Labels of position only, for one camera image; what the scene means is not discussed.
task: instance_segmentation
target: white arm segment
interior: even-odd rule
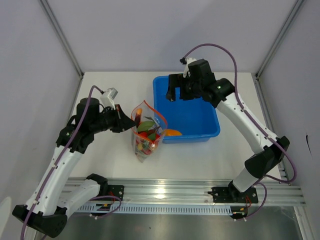
[[[241,96],[239,98],[242,104],[245,106],[245,110],[254,118],[254,120],[268,133],[268,135],[276,139],[277,135],[270,131],[266,126],[264,126],[247,108],[246,104],[242,100]],[[259,154],[264,151],[264,146],[271,146],[272,142],[265,138],[265,136],[260,132],[260,130],[252,123],[248,116],[241,111],[241,107],[238,105],[236,94],[232,93],[226,97],[226,101],[221,101],[217,109],[223,113],[230,121],[235,125],[235,127],[241,132],[244,138],[249,143],[254,154]],[[233,185],[241,192],[245,192],[248,186],[252,186],[259,179],[252,176],[246,168],[244,168],[241,173],[233,180]]]
[[[58,206],[67,208],[66,216],[69,217],[83,204],[99,194],[100,185],[91,179],[86,179],[76,190],[59,198]]]
[[[242,104],[245,106],[245,110],[254,118],[254,120],[269,134],[271,138],[276,139],[277,135],[270,131],[256,118],[250,109],[247,108],[240,95],[239,98]],[[226,101],[221,101],[218,104],[217,109],[228,119],[230,119],[230,121],[240,131],[240,133],[249,143],[254,154],[261,153],[264,150],[264,146],[270,147],[272,145],[272,142],[266,139],[260,130],[248,118],[248,116],[241,111],[241,107],[238,105],[235,93],[227,96]]]
[[[59,146],[54,149],[54,154],[49,163],[49,167],[47,168],[35,192],[30,197],[30,199],[26,202],[28,210],[30,210],[32,204],[34,203],[36,195],[39,192],[39,189],[43,181],[48,175],[50,169],[53,167],[54,162],[58,158],[63,148],[64,148],[63,146]],[[82,155],[83,155],[82,153],[79,153],[76,151],[70,152],[70,149],[66,150],[60,162],[58,163],[57,168],[54,169],[52,175],[48,179],[48,182],[46,183],[45,188],[39,199],[39,203],[35,206],[33,210],[34,213],[37,214],[38,212],[42,212],[43,216],[49,216],[55,213],[60,194],[68,180],[68,177],[71,171],[74,169],[75,165],[78,163]]]

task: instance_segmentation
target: perforated metal strip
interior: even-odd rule
[[[118,206],[113,204],[110,211]],[[86,203],[80,207],[77,213],[108,213],[109,211],[98,210],[101,206],[95,203]],[[167,204],[123,204],[119,214],[175,214],[175,215],[232,215],[229,206],[213,205],[167,205]]]

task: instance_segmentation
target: white table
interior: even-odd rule
[[[86,98],[92,85],[102,90],[116,88],[115,103],[131,115],[143,100],[153,106],[153,79],[174,72],[86,72],[76,103]],[[234,82],[230,72],[215,73],[217,79]],[[251,73],[238,74],[239,92],[257,118],[265,123]],[[100,98],[94,91],[93,97]],[[144,163],[139,162],[131,146],[131,130],[123,133],[102,132],[95,136],[71,177],[86,177],[91,173],[106,178],[230,180],[244,168],[253,152],[233,124],[217,111],[221,132],[208,142],[162,144]],[[270,174],[280,178],[277,167]]]

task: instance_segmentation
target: metal corner post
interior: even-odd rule
[[[65,53],[67,54],[67,56],[69,57],[69,59],[71,60],[74,69],[76,70],[76,72],[78,73],[79,77],[82,78],[83,76],[83,72],[79,66],[79,63],[64,35],[64,32],[62,31],[61,26],[59,25],[57,18],[53,12],[53,10],[51,9],[48,0],[38,0],[38,2],[40,3],[45,15],[47,16],[56,36],[58,37]]]
[[[306,2],[306,0],[296,0],[296,2],[293,5],[288,17],[284,21],[284,23],[283,23],[278,35],[276,36],[275,40],[273,41],[273,43],[271,45],[271,48],[269,49],[267,55],[265,56],[262,64],[260,65],[260,67],[259,67],[259,69],[258,69],[258,71],[256,73],[256,77],[257,77],[258,80],[261,77],[261,75],[264,72],[264,70],[269,65],[269,63],[272,60],[272,58],[275,56],[278,48],[280,47],[280,45],[282,44],[283,40],[285,39],[290,27],[294,23],[296,17],[298,16],[298,14],[299,14],[300,10],[302,9],[302,7],[303,7],[305,2]]]

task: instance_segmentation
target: green leaf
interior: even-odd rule
[[[144,118],[149,119],[149,120],[151,120],[151,121],[153,121],[155,123],[155,120],[152,117],[144,116]]]
[[[150,135],[148,136],[148,139],[150,139],[151,141],[156,140],[156,133],[154,132],[154,133],[150,134]]]
[[[154,121],[142,121],[138,128],[136,129],[137,132],[145,132],[148,131],[149,128],[152,128],[155,125]]]

